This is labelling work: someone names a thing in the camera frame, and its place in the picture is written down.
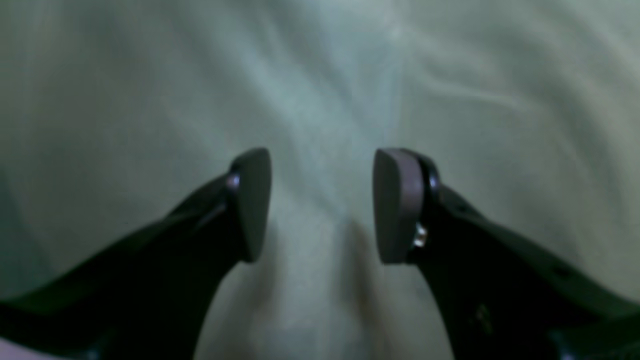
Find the white fabric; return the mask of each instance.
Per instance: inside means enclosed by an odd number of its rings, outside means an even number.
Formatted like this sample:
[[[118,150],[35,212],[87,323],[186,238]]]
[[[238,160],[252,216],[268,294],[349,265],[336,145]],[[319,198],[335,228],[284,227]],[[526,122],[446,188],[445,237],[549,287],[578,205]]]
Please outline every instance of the white fabric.
[[[0,4],[2,296],[265,145],[266,253],[225,281],[197,359],[452,358],[417,271],[379,264],[378,147],[431,156],[485,215],[640,300],[638,1]]]

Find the white bedsheet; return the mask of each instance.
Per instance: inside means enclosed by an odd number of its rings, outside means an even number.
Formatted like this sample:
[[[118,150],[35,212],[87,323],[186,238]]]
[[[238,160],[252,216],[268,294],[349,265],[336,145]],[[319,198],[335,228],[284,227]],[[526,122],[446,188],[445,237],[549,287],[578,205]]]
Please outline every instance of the white bedsheet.
[[[431,156],[485,215],[640,300],[636,0],[0,7],[2,297],[264,145],[265,254],[224,282],[197,359],[452,359],[417,271],[378,261],[378,147]]]

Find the black plastic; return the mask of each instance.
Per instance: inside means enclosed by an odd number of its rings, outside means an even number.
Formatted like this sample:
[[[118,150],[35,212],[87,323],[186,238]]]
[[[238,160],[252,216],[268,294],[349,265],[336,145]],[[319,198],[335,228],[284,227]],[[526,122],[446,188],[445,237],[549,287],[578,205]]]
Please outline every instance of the black plastic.
[[[224,276],[260,256],[270,188],[268,151],[247,152],[164,219],[0,303],[0,336],[75,359],[191,359]]]
[[[457,360],[640,358],[639,305],[485,219],[440,183],[429,158],[401,151],[420,163],[425,191],[418,221],[429,234],[425,246],[410,247],[404,261],[415,264],[427,280]],[[402,165],[382,167],[391,171]],[[387,190],[375,187],[376,198]],[[405,204],[413,209],[414,203],[389,202],[394,209]],[[375,206],[378,213],[387,203],[376,201]],[[376,217],[376,223],[387,220]],[[405,247],[412,241],[409,228],[396,232],[406,238],[385,241]],[[393,262],[385,260],[385,248],[380,250],[384,262]]]

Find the wrinkled cloth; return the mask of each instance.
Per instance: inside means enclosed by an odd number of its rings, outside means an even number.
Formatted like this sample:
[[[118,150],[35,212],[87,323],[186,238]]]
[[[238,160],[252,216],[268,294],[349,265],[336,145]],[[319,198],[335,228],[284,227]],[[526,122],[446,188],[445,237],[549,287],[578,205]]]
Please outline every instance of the wrinkled cloth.
[[[266,146],[266,248],[196,359],[452,359],[382,266],[378,147],[640,301],[640,3],[0,2],[0,296],[55,278]],[[41,359],[0,343],[2,359]]]

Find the metal screw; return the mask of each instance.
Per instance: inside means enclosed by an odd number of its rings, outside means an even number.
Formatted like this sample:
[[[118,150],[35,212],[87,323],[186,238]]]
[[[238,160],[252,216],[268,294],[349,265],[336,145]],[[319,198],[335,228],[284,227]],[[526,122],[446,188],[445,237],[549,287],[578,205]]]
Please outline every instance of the metal screw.
[[[424,247],[427,245],[427,238],[429,237],[429,231],[426,227],[422,226],[419,222],[415,224],[415,236],[413,237],[413,246]]]

